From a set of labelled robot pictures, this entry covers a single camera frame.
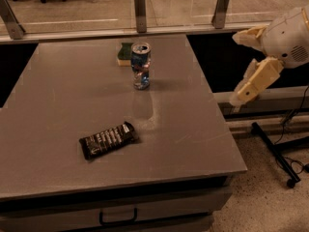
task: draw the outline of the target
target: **concrete floor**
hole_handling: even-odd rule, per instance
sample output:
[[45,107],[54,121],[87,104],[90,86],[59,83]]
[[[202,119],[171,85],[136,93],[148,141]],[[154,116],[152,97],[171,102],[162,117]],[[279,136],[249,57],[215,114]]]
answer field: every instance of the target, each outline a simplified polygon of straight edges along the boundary
[[[309,0],[231,0],[227,23],[267,21]],[[66,32],[135,27],[133,0],[9,0],[28,33]],[[147,0],[149,27],[207,25],[216,0]],[[6,34],[0,22],[0,34]],[[232,183],[234,194],[222,211],[214,213],[214,232],[309,231],[309,174],[300,174],[295,188],[286,187],[288,175],[257,135],[251,135],[255,119],[229,121],[231,132],[247,164],[248,172]],[[275,141],[281,135],[279,116],[259,119]],[[292,120],[282,141],[309,135],[309,116]],[[286,156],[309,162],[309,147]]]
[[[135,28],[133,0],[8,0],[27,33]],[[308,0],[230,0],[227,23],[270,21]],[[216,0],[147,0],[148,27],[211,25]],[[6,29],[0,21],[0,34]]]

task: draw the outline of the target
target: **can top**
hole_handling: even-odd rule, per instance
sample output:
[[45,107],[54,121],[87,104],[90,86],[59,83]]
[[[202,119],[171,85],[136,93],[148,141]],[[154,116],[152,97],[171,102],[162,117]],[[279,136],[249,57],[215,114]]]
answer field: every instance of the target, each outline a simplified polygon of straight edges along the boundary
[[146,54],[151,51],[151,46],[148,43],[134,43],[132,51],[136,54]]

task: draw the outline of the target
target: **can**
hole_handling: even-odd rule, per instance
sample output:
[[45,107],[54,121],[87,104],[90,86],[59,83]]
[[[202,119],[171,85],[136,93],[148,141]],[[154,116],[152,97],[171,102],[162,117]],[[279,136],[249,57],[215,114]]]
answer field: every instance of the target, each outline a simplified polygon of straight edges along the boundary
[[135,89],[143,90],[150,85],[151,52],[152,48],[148,43],[134,43],[131,47],[131,67],[134,72]]

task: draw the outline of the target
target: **gray tabletop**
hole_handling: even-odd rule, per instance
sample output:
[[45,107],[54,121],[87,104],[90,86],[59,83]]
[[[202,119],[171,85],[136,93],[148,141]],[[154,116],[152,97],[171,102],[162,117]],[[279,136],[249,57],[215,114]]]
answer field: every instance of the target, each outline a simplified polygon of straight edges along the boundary
[[[144,91],[116,60],[136,41],[153,48]],[[78,139],[123,121],[140,141],[86,161]],[[246,170],[185,35],[40,43],[0,111],[0,152],[0,201]]]

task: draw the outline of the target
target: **table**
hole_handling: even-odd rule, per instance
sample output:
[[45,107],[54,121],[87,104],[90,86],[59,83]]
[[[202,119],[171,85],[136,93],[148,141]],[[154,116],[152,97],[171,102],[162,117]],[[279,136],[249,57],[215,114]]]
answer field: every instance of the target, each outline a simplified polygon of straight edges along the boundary
[[[137,41],[152,46],[144,91],[116,59]],[[86,161],[78,139],[123,121],[140,140]],[[9,232],[205,231],[246,171],[185,35],[40,43],[0,125]]]

